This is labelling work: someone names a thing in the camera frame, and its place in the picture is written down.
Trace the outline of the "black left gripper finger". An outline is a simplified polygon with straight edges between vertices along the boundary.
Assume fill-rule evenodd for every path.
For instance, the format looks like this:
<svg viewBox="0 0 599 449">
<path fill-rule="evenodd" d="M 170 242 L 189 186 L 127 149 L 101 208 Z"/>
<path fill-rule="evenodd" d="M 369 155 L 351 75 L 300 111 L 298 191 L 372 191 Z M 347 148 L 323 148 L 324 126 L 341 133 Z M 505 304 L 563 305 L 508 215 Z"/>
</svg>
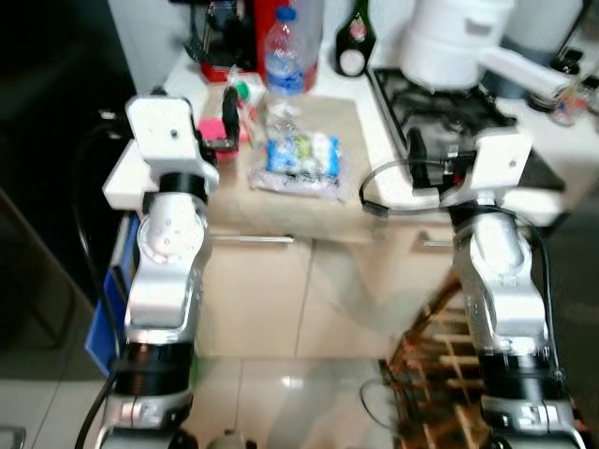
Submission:
<svg viewBox="0 0 599 449">
<path fill-rule="evenodd" d="M 222 97 L 221 120 L 225 137 L 221 140 L 222 151 L 236 151 L 240 147 L 241 121 L 237 111 L 240 96 L 236 87 L 226 87 Z"/>
</svg>

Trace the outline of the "pink box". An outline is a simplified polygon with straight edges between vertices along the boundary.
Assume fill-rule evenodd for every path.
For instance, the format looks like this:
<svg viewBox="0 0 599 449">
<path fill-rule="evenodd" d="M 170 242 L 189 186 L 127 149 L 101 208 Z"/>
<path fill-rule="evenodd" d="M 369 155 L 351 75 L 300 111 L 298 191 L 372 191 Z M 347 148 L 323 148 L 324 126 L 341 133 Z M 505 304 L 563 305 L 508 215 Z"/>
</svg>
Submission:
<svg viewBox="0 0 599 449">
<path fill-rule="evenodd" d="M 251 136 L 245 131 L 240 119 L 226 117 L 226 119 L 201 120 L 198 123 L 198 132 L 201 140 L 209 147 L 215 147 L 219 151 L 232 151 L 235 146 L 249 144 Z"/>
</svg>

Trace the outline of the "small green capped item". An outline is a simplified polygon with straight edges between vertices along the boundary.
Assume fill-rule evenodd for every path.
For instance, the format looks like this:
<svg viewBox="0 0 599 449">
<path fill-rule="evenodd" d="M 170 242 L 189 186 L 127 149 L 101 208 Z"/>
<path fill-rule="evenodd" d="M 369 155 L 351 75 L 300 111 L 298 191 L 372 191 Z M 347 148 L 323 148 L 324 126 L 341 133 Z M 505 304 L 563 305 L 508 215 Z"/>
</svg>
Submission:
<svg viewBox="0 0 599 449">
<path fill-rule="evenodd" d="M 245 106 L 252 106 L 261 98 L 260 89 L 247 81 L 239 80 L 231 82 L 230 86 L 236 91 L 240 102 Z"/>
</svg>

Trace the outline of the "black gas stove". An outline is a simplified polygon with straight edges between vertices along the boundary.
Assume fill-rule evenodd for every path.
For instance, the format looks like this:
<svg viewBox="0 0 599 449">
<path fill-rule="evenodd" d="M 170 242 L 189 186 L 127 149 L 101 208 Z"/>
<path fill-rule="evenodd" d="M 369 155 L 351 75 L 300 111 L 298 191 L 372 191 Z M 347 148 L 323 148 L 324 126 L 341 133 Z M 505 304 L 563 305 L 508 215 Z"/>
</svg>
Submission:
<svg viewBox="0 0 599 449">
<path fill-rule="evenodd" d="M 480 87 L 432 91 L 408 80 L 398 68 L 368 69 L 378 107 L 415 191 L 407 166 L 407 129 L 422 131 L 425 149 L 445 153 L 475 151 L 475 139 L 492 129 L 517 129 L 517 117 L 496 107 L 495 97 Z"/>
</svg>

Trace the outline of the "clear plastic water bottle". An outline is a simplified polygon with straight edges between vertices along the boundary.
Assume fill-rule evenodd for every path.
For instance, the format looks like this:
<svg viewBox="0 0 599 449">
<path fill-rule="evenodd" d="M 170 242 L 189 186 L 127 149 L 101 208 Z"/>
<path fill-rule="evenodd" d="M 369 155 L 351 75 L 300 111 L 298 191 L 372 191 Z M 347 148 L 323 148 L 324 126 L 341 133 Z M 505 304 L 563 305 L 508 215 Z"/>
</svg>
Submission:
<svg viewBox="0 0 599 449">
<path fill-rule="evenodd" d="M 267 138 L 282 140 L 296 132 L 294 98 L 304 93 L 308 52 L 307 39 L 297 29 L 296 10 L 278 6 L 264 41 Z"/>
</svg>

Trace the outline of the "blue white small-bottle pack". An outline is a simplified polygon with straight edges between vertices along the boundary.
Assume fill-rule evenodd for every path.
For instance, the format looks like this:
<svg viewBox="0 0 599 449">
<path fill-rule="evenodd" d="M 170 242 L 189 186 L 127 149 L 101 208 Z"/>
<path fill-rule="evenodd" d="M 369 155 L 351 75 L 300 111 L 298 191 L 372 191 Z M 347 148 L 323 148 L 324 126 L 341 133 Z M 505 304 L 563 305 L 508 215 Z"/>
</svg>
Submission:
<svg viewBox="0 0 599 449">
<path fill-rule="evenodd" d="M 248 181 L 256 191 L 342 201 L 341 139 L 318 132 L 266 138 Z"/>
</svg>

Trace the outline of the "black coffee machine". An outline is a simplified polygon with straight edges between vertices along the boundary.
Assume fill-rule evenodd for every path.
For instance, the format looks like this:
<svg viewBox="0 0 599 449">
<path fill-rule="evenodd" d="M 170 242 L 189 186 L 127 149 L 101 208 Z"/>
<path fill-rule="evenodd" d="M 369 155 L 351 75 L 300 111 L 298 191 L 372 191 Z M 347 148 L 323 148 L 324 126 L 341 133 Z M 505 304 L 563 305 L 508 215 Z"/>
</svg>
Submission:
<svg viewBox="0 0 599 449">
<path fill-rule="evenodd" d="M 171 0 L 188 5 L 184 50 L 210 68 L 256 71 L 254 0 Z"/>
</svg>

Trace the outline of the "beige counter mat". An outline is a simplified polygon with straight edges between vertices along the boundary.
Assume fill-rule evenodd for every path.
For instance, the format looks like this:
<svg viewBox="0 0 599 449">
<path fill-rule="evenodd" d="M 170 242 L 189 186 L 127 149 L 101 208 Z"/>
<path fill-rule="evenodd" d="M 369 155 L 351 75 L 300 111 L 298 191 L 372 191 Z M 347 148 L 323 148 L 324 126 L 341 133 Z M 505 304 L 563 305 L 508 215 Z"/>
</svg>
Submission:
<svg viewBox="0 0 599 449">
<path fill-rule="evenodd" d="M 303 95 L 295 106 L 303 131 L 325 133 L 341 141 L 345 174 L 337 196 L 292 196 L 253 187 L 251 175 L 265 162 L 267 102 L 260 101 L 245 124 L 251 132 L 251 144 L 242 146 L 230 161 L 218 164 L 221 184 L 210 195 L 210 222 L 252 234 L 291 234 L 341 242 L 373 239 L 383 225 L 362 210 L 357 196 L 371 162 L 355 102 Z"/>
</svg>

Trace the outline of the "red kitchen appliance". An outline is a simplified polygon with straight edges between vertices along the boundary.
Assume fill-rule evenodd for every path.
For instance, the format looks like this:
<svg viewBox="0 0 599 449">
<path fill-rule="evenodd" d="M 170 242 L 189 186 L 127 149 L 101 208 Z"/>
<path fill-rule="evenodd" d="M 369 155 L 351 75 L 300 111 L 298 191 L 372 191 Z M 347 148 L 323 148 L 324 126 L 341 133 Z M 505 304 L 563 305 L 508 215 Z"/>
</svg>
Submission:
<svg viewBox="0 0 599 449">
<path fill-rule="evenodd" d="M 278 6 L 291 6 L 297 12 L 297 29 L 307 39 L 309 52 L 305 71 L 304 92 L 312 90 L 317 79 L 318 51 L 324 25 L 324 0 L 254 0 L 254 37 L 256 38 L 257 69 L 240 71 L 238 68 L 217 69 L 198 63 L 201 76 L 208 82 L 226 81 L 234 71 L 253 72 L 266 80 L 264 69 L 264 41 L 275 23 L 275 9 Z"/>
</svg>

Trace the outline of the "white cooking pot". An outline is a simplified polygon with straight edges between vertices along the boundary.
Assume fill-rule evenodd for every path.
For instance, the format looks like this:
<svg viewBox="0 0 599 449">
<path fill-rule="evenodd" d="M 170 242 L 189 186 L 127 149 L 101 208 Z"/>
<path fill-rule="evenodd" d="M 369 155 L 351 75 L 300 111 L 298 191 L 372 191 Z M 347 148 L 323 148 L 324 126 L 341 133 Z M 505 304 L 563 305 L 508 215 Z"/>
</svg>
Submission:
<svg viewBox="0 0 599 449">
<path fill-rule="evenodd" d="M 515 0 L 416 0 L 398 68 L 425 89 L 470 90 L 483 77 L 479 53 L 500 44 L 514 8 Z"/>
</svg>

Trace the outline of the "dark labelled bottle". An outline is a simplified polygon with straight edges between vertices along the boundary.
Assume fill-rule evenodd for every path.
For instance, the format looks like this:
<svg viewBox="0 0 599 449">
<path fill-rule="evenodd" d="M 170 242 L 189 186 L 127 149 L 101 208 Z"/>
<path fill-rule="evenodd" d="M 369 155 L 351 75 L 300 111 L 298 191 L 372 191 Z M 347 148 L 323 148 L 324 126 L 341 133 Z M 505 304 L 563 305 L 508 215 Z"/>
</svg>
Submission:
<svg viewBox="0 0 599 449">
<path fill-rule="evenodd" d="M 346 22 L 335 34 L 334 72 L 347 78 L 363 76 L 376 42 L 371 23 L 371 0 L 354 0 Z"/>
</svg>

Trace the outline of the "small glass jar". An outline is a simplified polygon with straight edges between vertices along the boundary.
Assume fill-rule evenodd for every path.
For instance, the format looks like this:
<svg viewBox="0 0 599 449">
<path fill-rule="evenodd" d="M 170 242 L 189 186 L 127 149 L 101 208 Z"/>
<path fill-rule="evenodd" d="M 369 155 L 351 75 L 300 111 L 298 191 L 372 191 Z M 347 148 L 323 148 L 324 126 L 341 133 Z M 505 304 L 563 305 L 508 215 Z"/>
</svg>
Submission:
<svg viewBox="0 0 599 449">
<path fill-rule="evenodd" d="M 585 89 L 580 80 L 574 80 L 558 91 L 548 117 L 557 125 L 570 127 L 588 107 Z"/>
</svg>

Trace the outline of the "white kitchen counter cabinet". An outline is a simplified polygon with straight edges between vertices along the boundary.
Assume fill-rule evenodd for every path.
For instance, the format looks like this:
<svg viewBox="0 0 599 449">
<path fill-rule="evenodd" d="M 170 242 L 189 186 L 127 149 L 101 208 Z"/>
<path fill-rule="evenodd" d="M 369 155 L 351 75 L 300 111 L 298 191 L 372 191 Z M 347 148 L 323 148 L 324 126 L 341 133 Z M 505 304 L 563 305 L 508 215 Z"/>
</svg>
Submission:
<svg viewBox="0 0 599 449">
<path fill-rule="evenodd" d="M 371 168 L 395 157 L 392 138 L 367 78 L 321 68 L 315 95 L 354 101 Z M 599 166 L 598 119 L 562 127 L 522 101 L 497 101 L 523 133 L 563 193 L 513 191 L 504 205 L 539 225 L 555 222 L 590 191 Z M 103 192 L 117 210 L 135 209 L 155 185 L 136 146 L 128 145 Z M 291 234 L 252 234 L 210 222 L 213 235 L 291 235 L 290 244 L 214 242 L 204 274 L 197 349 L 205 358 L 386 358 L 398 335 L 452 274 L 452 252 L 420 248 L 416 235 L 452 239 L 444 214 L 381 222 L 358 242 Z"/>
</svg>

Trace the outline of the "grey pot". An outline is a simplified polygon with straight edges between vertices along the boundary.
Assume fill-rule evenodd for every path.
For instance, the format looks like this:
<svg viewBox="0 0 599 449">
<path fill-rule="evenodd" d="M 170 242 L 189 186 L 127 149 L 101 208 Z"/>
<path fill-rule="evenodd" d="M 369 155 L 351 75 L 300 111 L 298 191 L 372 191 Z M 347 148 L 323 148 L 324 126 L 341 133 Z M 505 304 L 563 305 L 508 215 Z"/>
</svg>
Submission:
<svg viewBox="0 0 599 449">
<path fill-rule="evenodd" d="M 548 67 L 572 35 L 583 8 L 585 0 L 515 0 L 501 47 Z M 515 99 L 530 93 L 490 71 L 484 74 L 482 85 L 500 98 Z"/>
</svg>

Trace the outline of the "blue cutting board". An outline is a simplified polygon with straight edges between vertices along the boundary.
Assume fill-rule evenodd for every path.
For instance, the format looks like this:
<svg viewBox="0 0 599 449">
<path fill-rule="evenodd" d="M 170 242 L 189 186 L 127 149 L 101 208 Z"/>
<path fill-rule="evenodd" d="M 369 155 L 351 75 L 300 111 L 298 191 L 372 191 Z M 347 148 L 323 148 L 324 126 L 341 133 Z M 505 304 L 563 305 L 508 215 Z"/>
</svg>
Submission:
<svg viewBox="0 0 599 449">
<path fill-rule="evenodd" d="M 84 343 L 86 354 L 93 359 L 95 367 L 109 375 L 109 365 L 117 356 L 117 333 L 124 334 L 125 308 L 138 265 L 137 232 L 140 218 L 134 212 L 123 215 L 112 244 L 103 261 L 102 287 L 104 296 L 95 304 L 93 321 Z"/>
</svg>

